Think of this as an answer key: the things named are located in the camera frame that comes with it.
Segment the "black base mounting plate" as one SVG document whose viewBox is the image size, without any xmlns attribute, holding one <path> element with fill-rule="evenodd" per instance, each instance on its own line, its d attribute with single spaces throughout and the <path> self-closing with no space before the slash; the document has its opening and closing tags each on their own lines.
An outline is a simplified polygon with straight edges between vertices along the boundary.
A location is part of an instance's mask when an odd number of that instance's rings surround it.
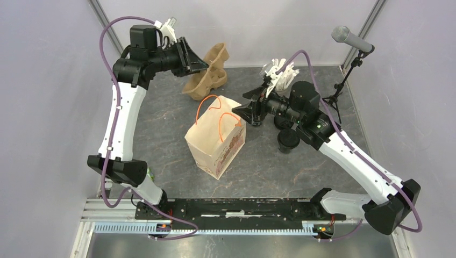
<svg viewBox="0 0 456 258">
<path fill-rule="evenodd" d="M 136 204 L 136 220 L 172 216 L 173 230 L 297 230 L 303 221 L 346 220 L 331 215 L 309 198 L 195 198 L 169 199 L 159 206 L 162 214 L 143 202 Z"/>
</svg>

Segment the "small green toy box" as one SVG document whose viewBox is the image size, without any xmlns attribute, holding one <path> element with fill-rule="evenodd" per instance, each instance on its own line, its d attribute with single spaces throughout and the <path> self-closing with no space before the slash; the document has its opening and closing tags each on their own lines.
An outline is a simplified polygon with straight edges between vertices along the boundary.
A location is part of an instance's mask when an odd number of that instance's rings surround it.
<svg viewBox="0 0 456 258">
<path fill-rule="evenodd" d="M 151 172 L 150 168 L 147 169 L 147 176 L 148 176 L 152 181 L 154 181 L 154 175 L 153 175 L 153 173 Z"/>
</svg>

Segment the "black coffee cup white lettering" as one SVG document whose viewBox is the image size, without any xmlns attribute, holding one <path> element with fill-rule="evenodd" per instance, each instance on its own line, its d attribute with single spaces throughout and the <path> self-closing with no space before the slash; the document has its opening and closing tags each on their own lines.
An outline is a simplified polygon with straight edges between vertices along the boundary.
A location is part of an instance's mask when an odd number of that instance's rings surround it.
<svg viewBox="0 0 456 258">
<path fill-rule="evenodd" d="M 252 122 L 250 123 L 253 127 L 259 127 L 263 124 L 263 121 L 255 121 L 255 120 L 252 120 Z"/>
</svg>

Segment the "black plastic cup lid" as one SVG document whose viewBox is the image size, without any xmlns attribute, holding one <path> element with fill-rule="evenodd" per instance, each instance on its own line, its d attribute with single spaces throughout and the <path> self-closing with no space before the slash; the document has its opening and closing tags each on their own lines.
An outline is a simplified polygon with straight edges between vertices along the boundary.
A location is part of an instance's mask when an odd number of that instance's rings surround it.
<svg viewBox="0 0 456 258">
<path fill-rule="evenodd" d="M 299 145 L 301 140 L 295 130 L 292 128 L 285 128 L 278 133 L 277 141 L 281 146 L 295 148 Z"/>
</svg>

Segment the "cardboard two-cup carrier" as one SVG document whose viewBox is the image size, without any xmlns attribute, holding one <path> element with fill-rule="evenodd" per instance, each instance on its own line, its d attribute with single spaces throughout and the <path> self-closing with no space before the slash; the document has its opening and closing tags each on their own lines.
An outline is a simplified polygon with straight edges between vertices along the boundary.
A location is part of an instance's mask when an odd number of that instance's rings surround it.
<svg viewBox="0 0 456 258">
<path fill-rule="evenodd" d="M 209 67 L 204 71 L 193 74 L 181 93 L 189 95 L 195 101 L 200 101 L 208 96 L 212 89 L 223 86 L 227 82 L 224 63 L 229 57 L 230 55 L 224 42 L 215 44 L 203 59 Z"/>
</svg>

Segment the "grey microphone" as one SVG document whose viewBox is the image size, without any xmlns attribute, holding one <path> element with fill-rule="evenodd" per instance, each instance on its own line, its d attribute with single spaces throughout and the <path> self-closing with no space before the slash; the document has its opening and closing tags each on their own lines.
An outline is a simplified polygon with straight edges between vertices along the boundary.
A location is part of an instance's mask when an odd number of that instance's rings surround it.
<svg viewBox="0 0 456 258">
<path fill-rule="evenodd" d="M 365 53 L 372 53 L 375 50 L 374 45 L 353 34 L 346 26 L 335 27 L 331 33 L 331 37 L 337 43 L 345 43 Z"/>
</svg>

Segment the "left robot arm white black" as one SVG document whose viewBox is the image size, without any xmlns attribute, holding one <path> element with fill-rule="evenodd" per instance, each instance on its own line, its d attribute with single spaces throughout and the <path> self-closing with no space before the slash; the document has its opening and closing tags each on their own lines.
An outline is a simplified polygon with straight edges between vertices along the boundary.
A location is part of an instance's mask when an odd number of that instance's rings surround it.
<svg viewBox="0 0 456 258">
<path fill-rule="evenodd" d="M 91 169 L 148 202 L 148 211 L 156 219 L 169 212 L 166 193 L 151 179 L 147 162 L 135 160 L 132 153 L 141 104 L 157 73 L 171 71 L 176 77 L 184 77 L 209 67 L 193 52 L 185 37 L 167 37 L 167 45 L 161 46 L 164 37 L 153 25 L 130 28 L 130 45 L 112 68 L 116 81 L 105 137 L 98 153 L 87 158 Z"/>
</svg>

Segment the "white wrapped straws bundle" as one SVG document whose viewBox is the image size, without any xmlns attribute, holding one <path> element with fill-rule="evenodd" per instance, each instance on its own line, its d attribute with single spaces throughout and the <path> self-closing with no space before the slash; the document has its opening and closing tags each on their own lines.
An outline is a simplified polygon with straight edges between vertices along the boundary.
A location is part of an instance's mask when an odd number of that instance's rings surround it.
<svg viewBox="0 0 456 258">
<path fill-rule="evenodd" d="M 279 71 L 285 64 L 286 59 L 271 59 L 271 62 L 264 65 L 260 75 L 266 83 L 265 96 L 268 97 L 273 90 L 285 91 L 300 73 L 299 69 L 294 69 L 294 63 L 286 66 L 284 71 Z"/>
</svg>

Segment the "black microphone tripod stand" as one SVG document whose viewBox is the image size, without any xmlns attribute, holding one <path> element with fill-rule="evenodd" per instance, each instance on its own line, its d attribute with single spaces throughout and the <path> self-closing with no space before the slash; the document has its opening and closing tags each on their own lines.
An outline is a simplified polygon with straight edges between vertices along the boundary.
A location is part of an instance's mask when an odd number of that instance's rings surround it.
<svg viewBox="0 0 456 258">
<path fill-rule="evenodd" d="M 342 121 L 341 121 L 341 115 L 340 115 L 339 106 L 338 106 L 338 98 L 343 93 L 342 90 L 343 90 L 345 83 L 346 83 L 348 77 L 350 76 L 351 72 L 353 71 L 353 69 L 355 67 L 360 67 L 362 65 L 363 58 L 365 58 L 366 54 L 367 54 L 366 52 L 359 50 L 357 57 L 354 58 L 353 61 L 351 62 L 351 67 L 348 70 L 348 72 L 346 73 L 342 82 L 336 83 L 334 85 L 336 92 L 333 95 L 323 98 L 323 101 L 337 112 L 340 124 L 342 123 Z"/>
</svg>

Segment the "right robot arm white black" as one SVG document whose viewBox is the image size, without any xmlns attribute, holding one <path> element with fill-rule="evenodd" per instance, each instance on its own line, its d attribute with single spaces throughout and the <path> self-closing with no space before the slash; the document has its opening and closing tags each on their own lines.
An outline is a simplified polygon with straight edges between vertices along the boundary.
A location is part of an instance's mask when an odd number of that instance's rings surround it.
<svg viewBox="0 0 456 258">
<path fill-rule="evenodd" d="M 376 231 L 390 235 L 410 213 L 421 186 L 412 179 L 402 180 L 384 169 L 356 146 L 339 124 L 319 108 L 320 94 L 307 81 L 291 86 L 287 97 L 265 85 L 243 94 L 248 103 L 232 112 L 252 126 L 259 126 L 271 114 L 291 123 L 281 134 L 286 138 L 281 147 L 295 148 L 304 142 L 341 166 L 365 190 L 365 194 L 337 192 L 330 188 L 318 191 L 312 198 L 311 214 L 325 219 L 330 214 L 359 218 Z"/>
</svg>

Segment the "brown paper bag orange handles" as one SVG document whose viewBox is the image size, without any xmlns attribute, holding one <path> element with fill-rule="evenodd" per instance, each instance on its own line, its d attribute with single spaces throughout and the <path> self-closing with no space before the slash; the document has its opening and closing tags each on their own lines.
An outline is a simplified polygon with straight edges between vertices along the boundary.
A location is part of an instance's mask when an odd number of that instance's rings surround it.
<svg viewBox="0 0 456 258">
<path fill-rule="evenodd" d="M 225 96 L 205 97 L 184 136 L 196 165 L 217 180 L 246 142 L 246 122 L 232 112 L 239 106 Z"/>
</svg>

